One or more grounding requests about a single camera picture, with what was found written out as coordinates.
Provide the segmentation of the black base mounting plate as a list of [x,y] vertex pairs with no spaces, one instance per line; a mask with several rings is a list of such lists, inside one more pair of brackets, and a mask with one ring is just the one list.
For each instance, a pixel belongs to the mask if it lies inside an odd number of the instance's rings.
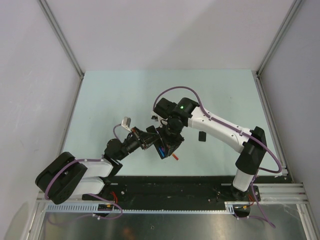
[[129,211],[213,211],[226,202],[251,205],[260,201],[259,188],[232,190],[232,176],[114,176],[103,179],[98,193]]

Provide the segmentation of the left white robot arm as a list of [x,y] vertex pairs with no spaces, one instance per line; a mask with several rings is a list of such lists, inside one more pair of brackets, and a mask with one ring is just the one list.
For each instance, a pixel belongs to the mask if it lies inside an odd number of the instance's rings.
[[111,188],[103,178],[115,176],[122,168],[121,160],[137,149],[146,150],[160,140],[154,127],[151,132],[133,127],[121,141],[109,140],[99,159],[77,159],[70,152],[61,153],[35,179],[36,186],[44,192],[44,198],[59,205],[72,196],[94,194],[105,200]]

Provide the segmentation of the right aluminium frame post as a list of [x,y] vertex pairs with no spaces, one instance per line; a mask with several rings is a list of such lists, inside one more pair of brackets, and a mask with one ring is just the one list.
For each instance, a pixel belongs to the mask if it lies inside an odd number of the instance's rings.
[[276,50],[280,46],[282,40],[284,39],[286,33],[288,32],[290,26],[292,25],[293,21],[295,20],[297,14],[299,13],[301,7],[304,4],[304,0],[294,0],[286,13],[279,29],[277,30],[266,54],[264,55],[261,63],[259,64],[255,74],[260,77],[265,70],[267,64],[272,59],[273,55],[275,54]]

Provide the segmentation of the black remote control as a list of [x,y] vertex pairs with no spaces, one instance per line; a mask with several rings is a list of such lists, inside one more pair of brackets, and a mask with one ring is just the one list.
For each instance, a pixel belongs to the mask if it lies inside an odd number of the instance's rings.
[[167,153],[166,153],[166,147],[165,147],[165,144],[164,144],[163,139],[162,139],[162,136],[161,136],[160,128],[159,128],[159,127],[158,127],[158,128],[155,128],[155,126],[151,125],[151,126],[149,126],[149,127],[146,128],[146,131],[147,131],[148,133],[157,133],[157,134],[160,135],[160,139],[159,139],[158,141],[156,141],[156,142],[153,144],[153,146],[155,147],[156,151],[157,151],[157,148],[164,148],[165,155],[164,155],[164,158],[163,158],[163,159],[167,158],[168,155],[167,155]]

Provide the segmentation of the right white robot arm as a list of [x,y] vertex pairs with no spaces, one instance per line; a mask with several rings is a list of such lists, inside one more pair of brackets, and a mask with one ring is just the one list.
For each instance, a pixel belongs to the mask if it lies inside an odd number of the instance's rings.
[[237,201],[248,196],[248,188],[266,154],[267,142],[262,128],[257,126],[251,130],[237,126],[211,114],[201,104],[187,97],[178,103],[163,97],[155,104],[153,111],[161,120],[166,121],[158,129],[162,131],[163,138],[176,140],[182,129],[188,127],[215,137],[239,153],[230,194]]

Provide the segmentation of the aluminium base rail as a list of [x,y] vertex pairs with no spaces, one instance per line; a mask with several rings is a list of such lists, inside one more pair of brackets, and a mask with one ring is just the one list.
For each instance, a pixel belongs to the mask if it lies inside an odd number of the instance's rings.
[[220,205],[224,202],[304,202],[306,199],[304,188],[296,184],[258,184],[245,193],[236,193],[232,191],[231,185],[226,184],[158,182],[112,183],[104,187],[99,194],[71,196],[63,203],[114,200],[125,207],[160,208],[183,204]]

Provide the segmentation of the black battery compartment cover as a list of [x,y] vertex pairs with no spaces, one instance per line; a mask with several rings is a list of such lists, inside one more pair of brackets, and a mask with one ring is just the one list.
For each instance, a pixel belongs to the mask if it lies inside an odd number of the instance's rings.
[[206,142],[206,140],[207,140],[207,133],[204,131],[200,131],[198,133],[198,141],[199,142]]

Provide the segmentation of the left aluminium frame post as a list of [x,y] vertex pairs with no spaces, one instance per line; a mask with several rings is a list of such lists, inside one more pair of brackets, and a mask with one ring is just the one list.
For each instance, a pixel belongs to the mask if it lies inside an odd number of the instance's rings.
[[48,4],[48,1],[47,0],[37,0],[36,2],[39,4],[45,18],[47,19],[47,22],[49,23],[52,31],[54,32],[57,40],[59,41],[63,51],[65,52],[68,60],[71,63],[72,67],[76,71],[79,78],[82,80],[85,73],[82,70],[82,68],[80,67],[80,64],[79,64],[78,60],[76,59],[76,56],[75,56],[70,44],[68,43],[67,38],[65,37],[65,34],[63,33],[63,30],[62,30],[59,22],[57,21],[53,11],[51,10],[50,5]]

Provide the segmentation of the aluminium frame post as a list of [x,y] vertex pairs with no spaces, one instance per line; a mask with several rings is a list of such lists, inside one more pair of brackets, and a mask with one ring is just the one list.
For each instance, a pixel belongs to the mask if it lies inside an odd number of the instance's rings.
[[76,71],[79,78],[82,80],[85,73],[82,70],[82,68],[80,67],[80,64],[79,64],[78,60],[76,59],[76,56],[75,56],[70,44],[68,43],[67,38],[65,37],[65,34],[63,33],[63,30],[62,30],[59,22],[57,21],[53,11],[51,10],[50,5],[48,4],[48,1],[47,0],[37,0],[36,2],[39,4],[45,18],[47,19],[47,22],[49,23],[52,31],[54,32],[57,40],[59,41],[63,51],[65,52],[68,60],[71,63],[72,67]]
[[275,54],[276,50],[280,46],[282,40],[284,39],[286,33],[288,32],[290,26],[292,25],[293,21],[295,20],[297,14],[299,13],[301,7],[304,4],[304,0],[294,0],[286,13],[279,29],[277,30],[266,54],[264,55],[261,63],[259,64],[255,74],[260,77],[265,70],[267,64],[272,59],[273,55]]

